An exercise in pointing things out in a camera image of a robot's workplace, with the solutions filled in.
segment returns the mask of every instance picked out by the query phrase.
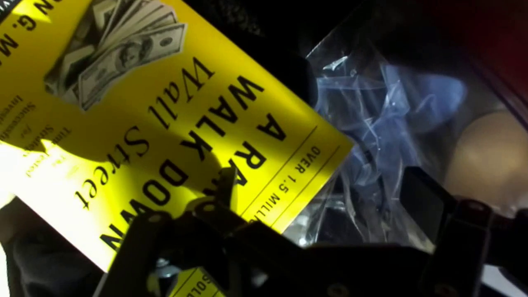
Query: book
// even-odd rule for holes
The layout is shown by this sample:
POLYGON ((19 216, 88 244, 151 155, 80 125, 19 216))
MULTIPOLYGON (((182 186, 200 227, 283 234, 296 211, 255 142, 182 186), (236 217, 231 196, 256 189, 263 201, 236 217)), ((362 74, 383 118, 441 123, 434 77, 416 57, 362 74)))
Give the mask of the book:
POLYGON ((2 194, 108 270, 131 221, 215 194, 283 232, 352 142, 180 0, 22 0, 0 24, 2 194))

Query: plastic bag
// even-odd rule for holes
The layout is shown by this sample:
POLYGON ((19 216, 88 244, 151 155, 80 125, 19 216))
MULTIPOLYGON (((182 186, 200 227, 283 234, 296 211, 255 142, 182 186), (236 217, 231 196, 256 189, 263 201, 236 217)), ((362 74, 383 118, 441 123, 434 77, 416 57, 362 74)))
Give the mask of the plastic bag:
POLYGON ((319 85, 316 109, 357 147, 288 231, 301 246, 392 242, 433 250, 398 201, 405 168, 421 166, 441 181, 462 130, 505 110, 458 51, 425 38, 434 34, 433 26, 406 21, 382 8, 360 31, 354 19, 342 23, 309 54, 319 85), (395 34, 418 28, 423 33, 415 39, 396 38, 420 48, 418 59, 387 51, 395 34))

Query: beige surface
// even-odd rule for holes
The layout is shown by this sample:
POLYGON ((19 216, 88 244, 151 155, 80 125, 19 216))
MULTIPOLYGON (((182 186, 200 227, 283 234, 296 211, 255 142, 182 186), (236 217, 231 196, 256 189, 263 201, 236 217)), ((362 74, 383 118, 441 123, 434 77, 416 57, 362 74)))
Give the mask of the beige surface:
POLYGON ((509 112, 477 118, 461 135, 444 184, 505 214, 528 204, 528 132, 509 112))

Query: yellow book cover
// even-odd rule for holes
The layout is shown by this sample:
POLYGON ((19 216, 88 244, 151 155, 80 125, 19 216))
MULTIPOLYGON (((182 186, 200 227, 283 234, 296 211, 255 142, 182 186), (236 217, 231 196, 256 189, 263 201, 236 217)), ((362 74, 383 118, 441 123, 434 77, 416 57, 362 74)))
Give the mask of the yellow book cover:
POLYGON ((134 216, 236 170, 233 211, 283 232, 352 143, 180 0, 22 0, 0 24, 2 194, 103 270, 134 216))

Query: black plastic part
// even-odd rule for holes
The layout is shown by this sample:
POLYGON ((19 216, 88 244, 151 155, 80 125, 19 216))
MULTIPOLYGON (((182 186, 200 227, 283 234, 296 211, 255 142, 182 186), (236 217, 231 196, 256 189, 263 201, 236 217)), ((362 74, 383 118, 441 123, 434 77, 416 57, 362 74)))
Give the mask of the black plastic part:
POLYGON ((118 257, 95 295, 154 295, 147 288, 149 274, 159 259, 159 237, 167 222, 172 221, 167 213, 154 213, 134 219, 134 232, 128 232, 118 257))
POLYGON ((433 242, 439 241, 441 229, 458 204, 458 201, 420 166, 405 170, 400 201, 433 242))
POLYGON ((502 272, 524 292, 528 292, 528 219, 527 209, 514 219, 497 217, 492 226, 489 262, 502 267, 502 272))
POLYGON ((425 274, 425 293, 449 290, 476 295, 489 257, 494 211, 479 201, 461 201, 446 222, 441 242, 425 274))

